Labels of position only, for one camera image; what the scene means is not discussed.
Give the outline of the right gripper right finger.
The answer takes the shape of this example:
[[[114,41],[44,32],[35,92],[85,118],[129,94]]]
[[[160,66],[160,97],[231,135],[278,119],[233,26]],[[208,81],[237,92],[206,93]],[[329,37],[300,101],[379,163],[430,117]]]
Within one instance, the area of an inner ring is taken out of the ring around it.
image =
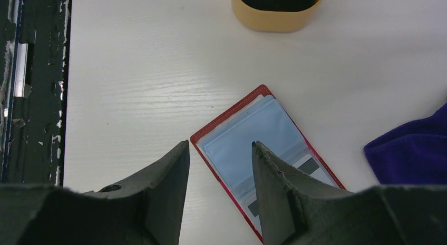
[[[446,244],[446,186],[330,186],[252,144],[264,244]]]

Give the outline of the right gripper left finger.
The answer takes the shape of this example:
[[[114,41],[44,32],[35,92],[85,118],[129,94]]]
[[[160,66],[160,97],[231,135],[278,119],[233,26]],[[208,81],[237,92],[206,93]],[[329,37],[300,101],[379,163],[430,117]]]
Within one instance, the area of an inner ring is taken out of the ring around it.
[[[1,244],[178,244],[189,142],[100,191],[1,185]]]

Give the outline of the red leather card holder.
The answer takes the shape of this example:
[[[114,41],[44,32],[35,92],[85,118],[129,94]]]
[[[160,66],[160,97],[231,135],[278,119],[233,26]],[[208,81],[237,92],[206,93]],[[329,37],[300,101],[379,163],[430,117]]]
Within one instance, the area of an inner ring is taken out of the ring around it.
[[[345,188],[266,85],[258,86],[202,127],[190,141],[259,239],[253,142],[262,142],[311,177]]]

